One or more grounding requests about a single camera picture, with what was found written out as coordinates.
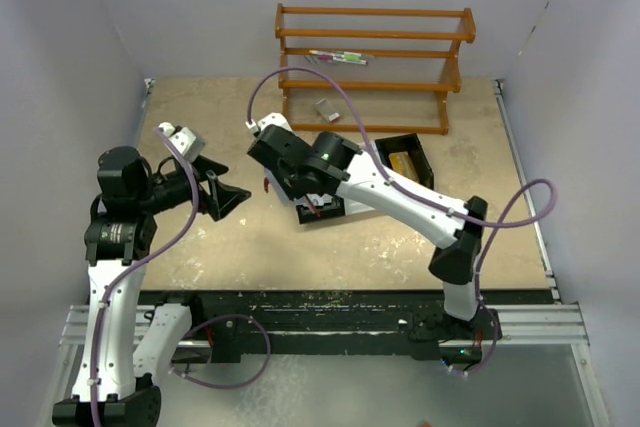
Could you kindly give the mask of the black and white organiser tray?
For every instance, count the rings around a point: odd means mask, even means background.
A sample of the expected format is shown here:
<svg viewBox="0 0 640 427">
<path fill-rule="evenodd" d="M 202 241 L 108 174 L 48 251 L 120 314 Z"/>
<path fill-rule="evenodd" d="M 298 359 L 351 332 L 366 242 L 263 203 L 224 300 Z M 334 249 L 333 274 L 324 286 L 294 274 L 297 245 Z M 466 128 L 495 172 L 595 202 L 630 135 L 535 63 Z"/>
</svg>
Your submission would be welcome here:
<svg viewBox="0 0 640 427">
<path fill-rule="evenodd" d="M 381 163 L 400 175 L 429 189 L 434 188 L 434 172 L 415 133 L 376 139 L 372 149 Z M 330 195 L 309 194 L 295 203 L 300 225 L 371 212 L 372 208 Z"/>
</svg>

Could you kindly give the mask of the red leather card holder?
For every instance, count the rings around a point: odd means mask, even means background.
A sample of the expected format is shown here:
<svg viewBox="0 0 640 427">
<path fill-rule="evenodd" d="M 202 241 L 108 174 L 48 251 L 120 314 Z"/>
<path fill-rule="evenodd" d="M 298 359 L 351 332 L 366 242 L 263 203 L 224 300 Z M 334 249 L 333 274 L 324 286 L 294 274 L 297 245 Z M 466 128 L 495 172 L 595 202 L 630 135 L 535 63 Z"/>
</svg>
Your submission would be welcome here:
<svg viewBox="0 0 640 427">
<path fill-rule="evenodd" d="M 263 189 L 265 193 L 275 192 L 283 205 L 294 205 L 297 209 L 300 223 L 311 222 L 312 220 L 320 219 L 322 216 L 324 204 L 315 194 L 305 195 L 300 199 L 290 201 L 279 184 L 267 175 L 264 176 Z"/>
</svg>

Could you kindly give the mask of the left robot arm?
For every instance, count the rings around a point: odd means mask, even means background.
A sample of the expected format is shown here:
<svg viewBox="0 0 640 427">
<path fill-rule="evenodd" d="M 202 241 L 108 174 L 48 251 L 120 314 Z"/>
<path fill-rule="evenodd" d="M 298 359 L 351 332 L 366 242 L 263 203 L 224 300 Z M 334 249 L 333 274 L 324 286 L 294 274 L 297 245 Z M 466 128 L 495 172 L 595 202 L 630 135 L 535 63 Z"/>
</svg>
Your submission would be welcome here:
<svg viewBox="0 0 640 427">
<path fill-rule="evenodd" d="M 194 214 L 219 221 L 250 192 L 220 181 L 227 167 L 203 156 L 153 171 L 136 148 L 121 146 L 98 160 L 101 193 L 84 234 L 90 282 L 82 361 L 69 398 L 52 409 L 56 426 L 154 426 L 160 384 L 181 338 L 202 334 L 197 301 L 165 301 L 152 310 L 148 330 L 135 334 L 146 266 L 166 252 L 151 244 L 157 214 L 190 203 Z"/>
</svg>

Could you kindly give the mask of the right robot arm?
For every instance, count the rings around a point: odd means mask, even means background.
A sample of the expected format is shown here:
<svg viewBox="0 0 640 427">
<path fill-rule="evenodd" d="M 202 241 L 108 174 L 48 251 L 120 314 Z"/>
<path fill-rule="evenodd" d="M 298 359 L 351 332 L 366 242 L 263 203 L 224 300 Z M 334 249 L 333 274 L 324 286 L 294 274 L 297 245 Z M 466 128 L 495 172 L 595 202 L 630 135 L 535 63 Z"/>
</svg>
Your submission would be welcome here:
<svg viewBox="0 0 640 427">
<path fill-rule="evenodd" d="M 310 145 L 276 124 L 249 125 L 254 135 L 248 155 L 291 203 L 311 195 L 340 197 L 394 218 L 428 239 L 435 251 L 429 271 L 442 281 L 446 330 L 467 338 L 480 326 L 475 269 L 482 244 L 487 202 L 435 192 L 380 163 L 370 148 L 331 132 Z"/>
</svg>

